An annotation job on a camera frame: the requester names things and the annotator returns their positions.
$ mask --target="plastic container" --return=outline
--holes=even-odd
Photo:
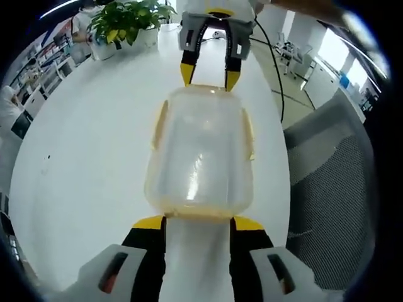
[[[241,100],[212,86],[174,91],[161,109],[145,195],[167,216],[232,218],[253,199],[253,131]]]

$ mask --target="floor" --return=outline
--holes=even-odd
[[[280,84],[269,46],[252,41],[251,50],[258,60],[266,80],[269,82],[275,97],[278,112],[281,113]],[[294,79],[290,74],[284,75],[284,66],[279,65],[278,67],[281,83],[283,84],[285,103],[283,128],[287,129],[289,126],[313,112],[314,107],[305,91],[301,88],[305,81],[299,77]]]

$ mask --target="white table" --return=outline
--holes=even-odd
[[[159,51],[87,60],[52,93],[31,125],[11,183],[10,216],[26,258],[56,290],[133,223],[156,215],[143,186],[154,122],[167,95],[183,86],[178,30]],[[202,46],[195,84],[224,85],[225,42]],[[243,213],[285,245],[290,211],[288,159],[280,117],[254,55],[233,92],[250,114],[255,141],[254,202]]]

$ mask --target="black cable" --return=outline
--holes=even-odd
[[[279,82],[279,84],[280,84],[280,92],[281,92],[281,118],[280,118],[280,121],[283,123],[283,119],[284,119],[284,104],[285,104],[285,102],[284,102],[283,83],[281,83],[280,72],[278,71],[277,61],[276,61],[275,55],[274,55],[274,53],[273,53],[273,46],[271,45],[270,40],[269,40],[269,37],[267,36],[267,34],[266,34],[266,32],[264,31],[263,27],[260,25],[260,23],[259,23],[259,21],[258,21],[258,16],[256,16],[256,17],[254,18],[254,20],[255,20],[256,24],[257,24],[257,25],[260,27],[260,29],[262,30],[262,32],[263,32],[263,34],[264,34],[264,37],[265,37],[266,40],[267,40],[267,45],[269,45],[270,52],[271,52],[271,55],[272,55],[272,57],[273,57],[273,61],[275,61],[275,67],[276,67],[276,71],[277,71],[277,77],[278,77],[278,82]]]

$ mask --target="potted plant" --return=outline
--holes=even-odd
[[[94,32],[96,41],[114,43],[121,49],[121,42],[134,44],[142,31],[161,26],[160,20],[169,18],[175,10],[169,5],[159,4],[157,0],[107,4],[92,19],[89,31]]]

